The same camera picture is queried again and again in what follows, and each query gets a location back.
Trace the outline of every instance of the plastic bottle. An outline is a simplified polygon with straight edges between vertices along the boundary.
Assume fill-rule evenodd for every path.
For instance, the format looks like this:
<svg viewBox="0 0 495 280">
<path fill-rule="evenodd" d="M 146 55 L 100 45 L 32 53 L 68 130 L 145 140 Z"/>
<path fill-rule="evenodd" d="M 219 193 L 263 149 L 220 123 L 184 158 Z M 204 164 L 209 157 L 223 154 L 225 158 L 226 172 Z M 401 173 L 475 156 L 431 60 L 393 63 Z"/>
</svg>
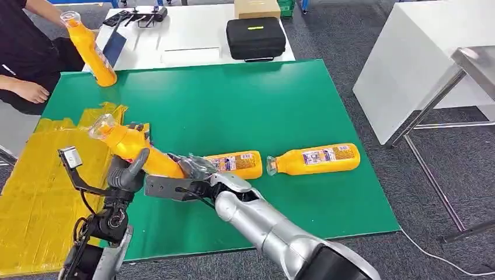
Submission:
<svg viewBox="0 0 495 280">
<path fill-rule="evenodd" d="M 146 138 L 147 131 L 138 131 L 115 122 L 111 114 L 99 117 L 89 130 L 89 136 L 105 142 L 110 150 L 125 160 L 135 159 L 141 149 L 149 148 L 143 170 L 156 176 L 185 178 L 180 166 L 168 155 L 154 148 Z"/>
<path fill-rule="evenodd" d="M 263 175 L 262 156 L 257 150 L 205 156 L 221 172 L 232 172 L 243 179 L 256 179 Z"/>
<path fill-rule="evenodd" d="M 275 158 L 268 156 L 266 170 L 289 175 L 337 172 L 355 169 L 361 157 L 354 144 L 336 144 L 314 148 L 290 150 Z"/>
<path fill-rule="evenodd" d="M 93 32 L 81 22 L 81 16 L 77 12 L 64 12 L 60 15 L 62 22 L 67 27 L 72 43 L 78 50 L 85 63 L 91 68 L 99 86 L 111 86 L 117 82 L 117 75 L 110 63 L 98 48 Z"/>
</svg>

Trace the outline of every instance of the black case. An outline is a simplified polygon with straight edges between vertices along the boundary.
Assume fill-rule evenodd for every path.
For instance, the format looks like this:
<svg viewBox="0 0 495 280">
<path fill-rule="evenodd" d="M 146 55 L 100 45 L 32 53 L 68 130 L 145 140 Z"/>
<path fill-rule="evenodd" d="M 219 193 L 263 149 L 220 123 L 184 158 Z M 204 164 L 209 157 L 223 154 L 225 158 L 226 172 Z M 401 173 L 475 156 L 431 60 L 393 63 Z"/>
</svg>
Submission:
<svg viewBox="0 0 495 280">
<path fill-rule="evenodd" d="M 235 60 L 271 61 L 285 51 L 285 35 L 276 17 L 232 19 L 226 33 Z"/>
</svg>

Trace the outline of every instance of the yellow plastic bag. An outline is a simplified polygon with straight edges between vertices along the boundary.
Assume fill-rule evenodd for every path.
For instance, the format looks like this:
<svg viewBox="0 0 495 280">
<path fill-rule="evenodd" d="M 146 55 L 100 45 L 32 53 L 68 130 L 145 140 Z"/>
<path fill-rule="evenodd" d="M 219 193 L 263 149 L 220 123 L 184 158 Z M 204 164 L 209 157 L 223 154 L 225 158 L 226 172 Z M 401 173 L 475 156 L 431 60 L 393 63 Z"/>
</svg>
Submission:
<svg viewBox="0 0 495 280">
<path fill-rule="evenodd" d="M 0 196 L 0 277 L 60 270 L 72 246 L 74 223 L 89 211 L 57 149 L 76 146 L 83 160 L 81 177 L 90 186 L 105 188 L 110 151 L 88 137 L 88 128 L 105 113 L 120 123 L 125 110 L 111 103 L 86 109 L 77 127 L 67 118 L 40 120 Z M 93 209 L 102 207 L 101 197 L 86 197 Z"/>
</svg>

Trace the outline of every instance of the person's arm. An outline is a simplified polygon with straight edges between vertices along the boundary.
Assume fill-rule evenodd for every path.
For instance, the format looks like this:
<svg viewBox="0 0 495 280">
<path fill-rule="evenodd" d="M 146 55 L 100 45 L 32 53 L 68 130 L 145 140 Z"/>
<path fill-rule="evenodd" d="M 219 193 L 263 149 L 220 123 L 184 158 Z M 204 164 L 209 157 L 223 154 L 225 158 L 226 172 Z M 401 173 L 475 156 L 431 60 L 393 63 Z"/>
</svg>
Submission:
<svg viewBox="0 0 495 280">
<path fill-rule="evenodd" d="M 44 103 L 50 93 L 37 83 L 19 80 L 13 77 L 0 75 L 0 89 L 10 90 L 18 96 L 33 103 Z"/>
<path fill-rule="evenodd" d="M 26 9 L 31 13 L 35 13 L 56 25 L 65 28 L 62 21 L 60 21 L 60 14 L 62 14 L 62 12 L 46 0 L 27 0 Z"/>
</svg>

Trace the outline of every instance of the person's hand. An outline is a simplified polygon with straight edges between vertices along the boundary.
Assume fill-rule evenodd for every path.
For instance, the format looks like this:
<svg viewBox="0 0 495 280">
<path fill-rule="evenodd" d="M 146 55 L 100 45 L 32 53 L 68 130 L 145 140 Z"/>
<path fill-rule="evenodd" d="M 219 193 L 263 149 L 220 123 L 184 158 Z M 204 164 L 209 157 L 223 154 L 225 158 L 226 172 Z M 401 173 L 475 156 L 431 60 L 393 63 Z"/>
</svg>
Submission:
<svg viewBox="0 0 495 280">
<path fill-rule="evenodd" d="M 48 100 L 50 92 L 37 83 L 28 82 L 26 80 L 17 80 L 12 83 L 11 92 L 33 103 L 44 103 Z"/>
</svg>

